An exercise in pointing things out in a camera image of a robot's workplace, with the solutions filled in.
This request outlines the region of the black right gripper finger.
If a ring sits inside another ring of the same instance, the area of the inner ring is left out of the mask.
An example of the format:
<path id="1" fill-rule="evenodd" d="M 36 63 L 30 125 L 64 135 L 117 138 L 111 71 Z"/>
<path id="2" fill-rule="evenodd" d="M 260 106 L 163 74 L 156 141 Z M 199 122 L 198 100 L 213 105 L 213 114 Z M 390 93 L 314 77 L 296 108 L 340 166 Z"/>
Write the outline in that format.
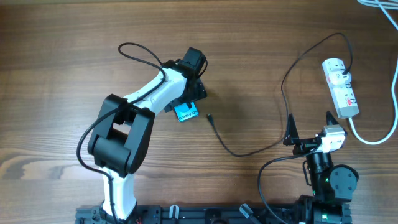
<path id="1" fill-rule="evenodd" d="M 299 134 L 298 134 L 294 116 L 292 113 L 289 114 L 288 119 L 287 119 L 287 127 L 286 127 L 286 131 L 285 131 L 283 143 L 284 144 L 298 144 L 299 143 Z"/>
<path id="2" fill-rule="evenodd" d="M 331 126 L 331 125 L 339 125 L 339 122 L 335 119 L 335 117 L 332 115 L 330 111 L 326 112 L 326 125 Z"/>

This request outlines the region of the blue Galaxy smartphone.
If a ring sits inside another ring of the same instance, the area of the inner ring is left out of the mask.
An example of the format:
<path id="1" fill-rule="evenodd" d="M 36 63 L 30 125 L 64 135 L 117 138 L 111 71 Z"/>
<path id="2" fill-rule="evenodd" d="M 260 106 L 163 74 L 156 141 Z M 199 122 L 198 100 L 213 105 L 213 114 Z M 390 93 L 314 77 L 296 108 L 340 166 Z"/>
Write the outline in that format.
<path id="1" fill-rule="evenodd" d="M 174 108 L 179 122 L 184 122 L 198 116 L 198 110 L 194 102 L 183 103 Z"/>

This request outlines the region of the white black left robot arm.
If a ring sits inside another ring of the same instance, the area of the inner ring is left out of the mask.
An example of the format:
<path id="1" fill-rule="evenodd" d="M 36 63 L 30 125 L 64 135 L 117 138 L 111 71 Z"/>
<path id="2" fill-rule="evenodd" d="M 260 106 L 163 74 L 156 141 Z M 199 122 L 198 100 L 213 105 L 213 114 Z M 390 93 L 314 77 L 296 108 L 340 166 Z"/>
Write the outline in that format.
<path id="1" fill-rule="evenodd" d="M 159 74 L 140 90 L 105 98 L 88 142 L 104 180 L 102 221 L 132 221 L 134 174 L 147 154 L 155 117 L 161 111 L 173 111 L 180 122 L 198 116 L 195 102 L 207 96 L 200 79 L 207 65 L 202 51 L 190 47 L 182 59 L 156 64 Z"/>

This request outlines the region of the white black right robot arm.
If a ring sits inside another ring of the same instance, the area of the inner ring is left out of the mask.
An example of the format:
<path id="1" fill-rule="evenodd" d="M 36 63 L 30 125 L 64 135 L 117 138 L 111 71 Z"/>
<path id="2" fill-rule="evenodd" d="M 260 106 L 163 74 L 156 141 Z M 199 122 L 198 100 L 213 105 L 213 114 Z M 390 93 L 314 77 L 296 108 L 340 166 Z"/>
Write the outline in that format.
<path id="1" fill-rule="evenodd" d="M 326 126 L 313 138 L 300 138 L 292 114 L 287 118 L 283 144 L 293 146 L 293 156 L 302 156 L 307 185 L 313 195 L 302 195 L 293 206 L 294 223 L 351 223 L 349 203 L 359 174 L 352 167 L 334 165 L 331 153 L 343 147 L 348 133 L 333 115 L 326 113 Z"/>

